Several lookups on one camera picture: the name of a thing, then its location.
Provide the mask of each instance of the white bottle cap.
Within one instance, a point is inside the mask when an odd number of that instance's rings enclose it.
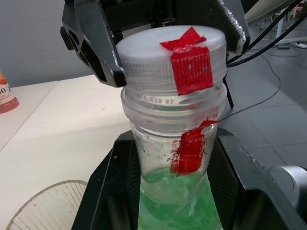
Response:
[[[170,61],[173,51],[160,43],[179,39],[191,26],[167,26],[138,32],[117,44],[128,88],[142,92],[175,92],[177,87]],[[226,40],[222,31],[193,26],[206,41],[194,46],[207,47],[213,84],[222,80],[227,73]]]

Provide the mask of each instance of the white cap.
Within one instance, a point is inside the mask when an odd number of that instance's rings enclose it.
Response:
[[[167,26],[138,32],[124,38],[117,44],[128,88],[142,92],[177,91],[170,57],[173,51],[162,47],[161,42],[179,39],[191,26]],[[207,47],[213,83],[227,73],[226,40],[222,31],[207,27],[193,26],[206,41],[195,44]]]

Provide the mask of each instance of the orange bottle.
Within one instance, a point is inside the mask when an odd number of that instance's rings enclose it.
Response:
[[[0,114],[8,112],[19,105],[19,101],[11,92],[11,89],[0,72]]]

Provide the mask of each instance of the gray wall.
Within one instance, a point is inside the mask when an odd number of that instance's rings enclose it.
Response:
[[[59,34],[64,0],[0,0],[0,70],[11,87],[91,74]]]

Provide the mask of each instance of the green liquid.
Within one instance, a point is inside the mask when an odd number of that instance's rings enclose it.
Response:
[[[139,230],[221,230],[207,176],[176,177],[169,168],[146,175],[141,184]]]

